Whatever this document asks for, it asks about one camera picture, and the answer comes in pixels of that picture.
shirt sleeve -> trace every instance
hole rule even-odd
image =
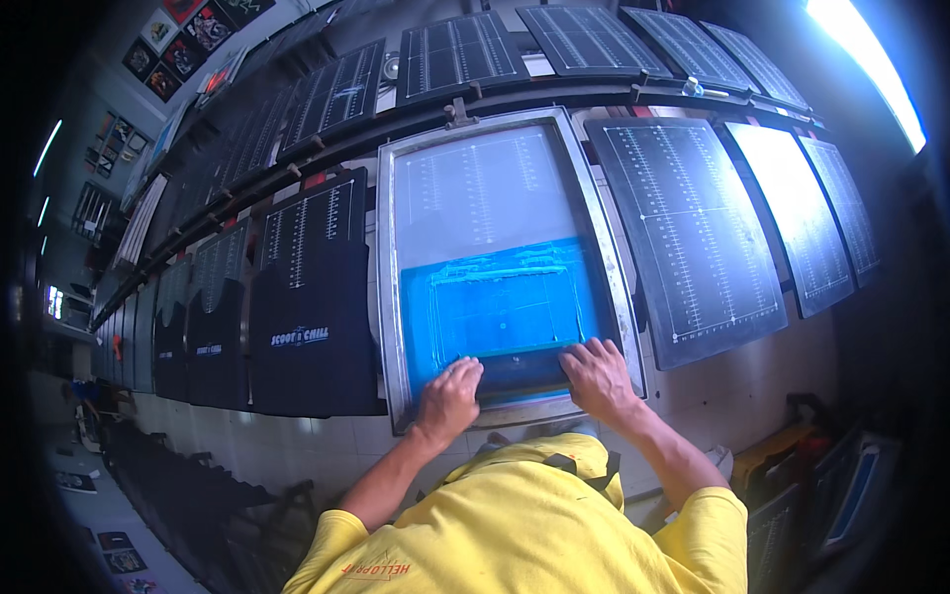
[[[706,487],[690,495],[679,515],[654,535],[654,542],[674,562],[674,575],[697,579],[711,592],[745,592],[748,519],[746,507],[732,491]]]
[[[309,592],[316,581],[340,555],[369,537],[359,518],[342,509],[320,514],[313,543],[296,573],[284,585],[281,594]]]

red artwork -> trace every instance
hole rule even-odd
[[[187,20],[188,16],[195,11],[202,0],[161,0],[165,10],[175,19],[179,25]]]

screen printing frame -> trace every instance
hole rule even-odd
[[[398,157],[431,146],[446,144],[464,138],[483,136],[513,128],[544,125],[551,128],[564,151],[571,168],[561,171],[570,179],[574,174],[586,206],[587,222],[597,241],[602,273],[607,280],[610,305],[617,324],[621,349],[627,361],[627,371],[633,380],[634,392],[647,400],[646,382],[643,375],[642,355],[634,314],[632,287],[619,256],[617,231],[607,217],[603,199],[597,190],[594,174],[584,156],[580,141],[571,127],[567,110],[562,106],[543,107],[507,113],[481,119],[473,125],[453,129],[435,129],[408,138],[383,144],[379,147],[379,170],[376,183],[376,287],[380,320],[380,351],[383,363],[383,380],[389,402],[389,419],[393,434],[403,434],[412,421],[412,394],[406,362],[406,345],[403,337],[402,311],[400,304],[400,275],[395,237],[395,160]],[[552,397],[542,402],[506,408],[482,410],[473,429],[489,429],[521,425],[544,420],[557,420],[580,416],[583,411],[570,399],[567,390],[562,397]]]

tiled floor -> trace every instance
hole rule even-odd
[[[375,288],[370,286],[374,296]],[[795,312],[791,295],[786,306]],[[644,344],[649,341],[642,336]],[[648,385],[657,412],[677,431],[708,450],[716,444],[739,452],[779,429],[785,419],[785,394],[816,392],[835,397],[835,346],[830,312],[808,320],[792,319],[774,335],[729,353],[678,368],[654,369],[645,349]],[[211,451],[237,478],[272,492],[313,479],[317,494],[332,498],[345,491],[396,443],[387,417],[284,418],[195,407],[154,394],[136,393],[143,431],[168,433],[182,453]],[[527,428],[502,430],[512,440]],[[488,431],[462,435],[428,465],[409,489],[404,507],[419,490],[467,460]],[[616,434],[601,427],[608,450],[621,453],[624,493],[658,486],[643,457]]]

forearm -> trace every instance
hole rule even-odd
[[[719,469],[703,452],[642,401],[638,400],[611,426],[643,454],[676,510],[682,509],[690,495],[699,489],[729,487]]]
[[[423,466],[441,451],[429,443],[415,427],[396,447],[363,475],[340,503],[373,532],[385,524],[399,508],[409,485]]]

